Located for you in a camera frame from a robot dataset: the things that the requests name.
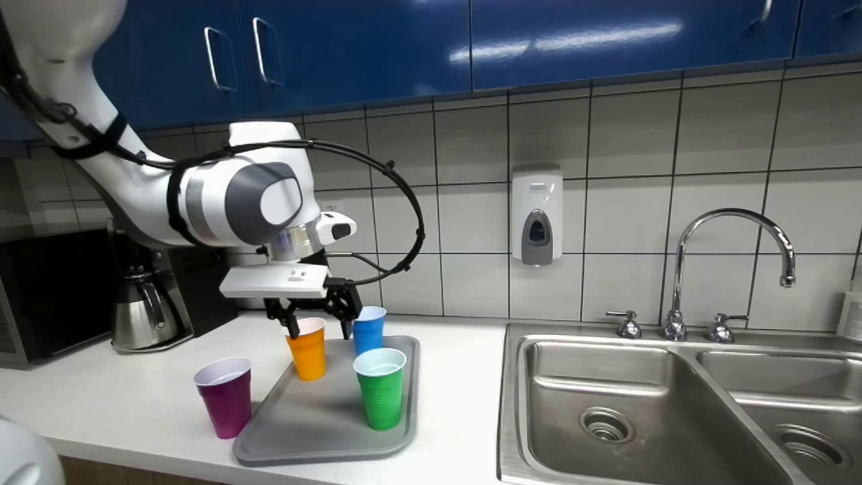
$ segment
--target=sink basin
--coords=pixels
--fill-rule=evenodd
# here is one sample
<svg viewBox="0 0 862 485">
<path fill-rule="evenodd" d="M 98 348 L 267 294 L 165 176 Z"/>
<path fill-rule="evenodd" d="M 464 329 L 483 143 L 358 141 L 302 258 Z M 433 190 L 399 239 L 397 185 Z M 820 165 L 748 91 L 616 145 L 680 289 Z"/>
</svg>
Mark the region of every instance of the sink basin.
<svg viewBox="0 0 862 485">
<path fill-rule="evenodd" d="M 510 325 L 500 481 L 862 481 L 862 345 L 747 339 Z"/>
<path fill-rule="evenodd" d="M 862 481 L 862 357 L 707 349 L 698 361 L 813 481 Z"/>
<path fill-rule="evenodd" d="M 666 348 L 523 348 L 525 452 L 556 475 L 669 485 L 789 481 L 704 378 Z"/>
</svg>

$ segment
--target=upper cabinet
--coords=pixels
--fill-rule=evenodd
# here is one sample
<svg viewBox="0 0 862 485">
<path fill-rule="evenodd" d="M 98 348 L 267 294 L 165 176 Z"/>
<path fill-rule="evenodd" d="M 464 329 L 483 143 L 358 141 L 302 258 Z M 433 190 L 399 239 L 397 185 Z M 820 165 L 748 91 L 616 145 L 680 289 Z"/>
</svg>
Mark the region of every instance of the upper cabinet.
<svg viewBox="0 0 862 485">
<path fill-rule="evenodd" d="M 254 107 L 335 110 L 468 93 L 468 0 L 247 0 Z"/>
<path fill-rule="evenodd" d="M 130 34 L 127 116 L 135 127 L 210 123 L 238 110 L 231 0 L 130 0 L 122 29 Z"/>
<path fill-rule="evenodd" d="M 510 88 L 793 57 L 797 0 L 471 0 L 475 87 Z"/>
<path fill-rule="evenodd" d="M 862 53 L 862 3 L 859 0 L 806 0 L 797 60 Z"/>
<path fill-rule="evenodd" d="M 862 53 L 862 0 L 127 0 L 98 52 L 140 128 Z M 0 103 L 0 141 L 37 131 Z"/>
</svg>

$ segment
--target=gray tray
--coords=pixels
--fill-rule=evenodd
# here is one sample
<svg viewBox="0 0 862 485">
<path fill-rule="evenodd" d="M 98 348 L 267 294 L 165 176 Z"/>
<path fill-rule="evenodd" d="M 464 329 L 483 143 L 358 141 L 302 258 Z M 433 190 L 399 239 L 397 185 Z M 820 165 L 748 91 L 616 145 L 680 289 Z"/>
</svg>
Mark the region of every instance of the gray tray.
<svg viewBox="0 0 862 485">
<path fill-rule="evenodd" d="M 414 436 L 421 343 L 385 337 L 385 348 L 408 352 L 404 419 L 397 429 L 367 426 L 354 375 L 354 343 L 327 343 L 327 375 L 302 382 L 289 367 L 238 436 L 238 461 L 245 465 L 360 461 L 404 450 Z"/>
</svg>

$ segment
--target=faucet handle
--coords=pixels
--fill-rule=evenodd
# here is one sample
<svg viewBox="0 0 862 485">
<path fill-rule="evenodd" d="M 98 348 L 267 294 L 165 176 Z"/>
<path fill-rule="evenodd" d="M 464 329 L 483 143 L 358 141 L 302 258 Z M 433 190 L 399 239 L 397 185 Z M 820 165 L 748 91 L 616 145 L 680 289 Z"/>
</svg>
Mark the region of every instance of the faucet handle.
<svg viewBox="0 0 862 485">
<path fill-rule="evenodd" d="M 616 318 L 623 320 L 616 333 L 626 339 L 641 339 L 641 325 L 637 324 L 638 312 L 637 309 L 626 309 L 626 312 L 607 312 L 607 318 Z"/>
<path fill-rule="evenodd" d="M 711 343 L 733 343 L 733 330 L 731 330 L 731 320 L 748 320 L 748 316 L 727 316 L 727 312 L 717 312 L 711 329 L 708 329 L 708 339 Z"/>
</svg>

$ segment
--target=purple cup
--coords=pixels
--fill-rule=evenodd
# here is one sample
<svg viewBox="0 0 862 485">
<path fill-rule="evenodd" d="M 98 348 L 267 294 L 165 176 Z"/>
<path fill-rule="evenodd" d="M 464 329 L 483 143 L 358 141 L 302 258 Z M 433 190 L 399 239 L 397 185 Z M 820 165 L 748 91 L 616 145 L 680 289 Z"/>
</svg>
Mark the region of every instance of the purple cup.
<svg viewBox="0 0 862 485">
<path fill-rule="evenodd" d="M 215 361 L 193 375 L 193 386 L 207 405 L 215 436 L 238 436 L 250 419 L 250 361 Z"/>
</svg>

